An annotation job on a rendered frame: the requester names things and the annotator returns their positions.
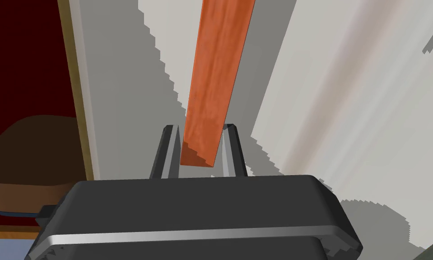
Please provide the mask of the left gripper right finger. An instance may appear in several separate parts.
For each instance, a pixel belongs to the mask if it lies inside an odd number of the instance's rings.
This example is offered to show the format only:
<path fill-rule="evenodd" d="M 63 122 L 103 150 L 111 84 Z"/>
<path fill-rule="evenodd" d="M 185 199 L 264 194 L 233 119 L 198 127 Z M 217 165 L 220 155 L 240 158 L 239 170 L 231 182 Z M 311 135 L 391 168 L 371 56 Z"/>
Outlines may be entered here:
<path fill-rule="evenodd" d="M 225 124 L 221 136 L 223 176 L 248 176 L 237 128 Z"/>

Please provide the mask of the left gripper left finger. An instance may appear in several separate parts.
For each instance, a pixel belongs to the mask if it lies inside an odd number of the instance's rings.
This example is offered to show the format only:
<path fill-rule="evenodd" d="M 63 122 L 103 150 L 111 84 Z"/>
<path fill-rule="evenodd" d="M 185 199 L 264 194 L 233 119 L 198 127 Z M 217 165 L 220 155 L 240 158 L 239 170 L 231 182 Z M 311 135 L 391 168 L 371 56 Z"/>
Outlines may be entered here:
<path fill-rule="evenodd" d="M 181 139 L 178 125 L 164 127 L 150 179 L 168 179 L 179 177 Z"/>

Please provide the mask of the orange wooden bar handle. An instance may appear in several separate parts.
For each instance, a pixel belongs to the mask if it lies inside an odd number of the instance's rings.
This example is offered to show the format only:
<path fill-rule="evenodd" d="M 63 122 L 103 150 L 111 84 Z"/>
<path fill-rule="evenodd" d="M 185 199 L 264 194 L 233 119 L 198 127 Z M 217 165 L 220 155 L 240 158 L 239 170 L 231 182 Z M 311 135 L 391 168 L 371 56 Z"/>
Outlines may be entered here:
<path fill-rule="evenodd" d="M 255 0 L 203 0 L 180 164 L 213 167 Z"/>

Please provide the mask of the brown rounded object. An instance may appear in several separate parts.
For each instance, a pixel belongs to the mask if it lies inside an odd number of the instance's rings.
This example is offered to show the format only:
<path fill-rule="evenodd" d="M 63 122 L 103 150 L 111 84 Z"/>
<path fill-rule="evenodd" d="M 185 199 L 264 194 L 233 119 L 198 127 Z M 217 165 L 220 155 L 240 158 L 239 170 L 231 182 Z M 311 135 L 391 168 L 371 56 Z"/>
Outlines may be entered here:
<path fill-rule="evenodd" d="M 0 135 L 0 212 L 37 214 L 84 180 L 76 118 L 30 116 Z"/>

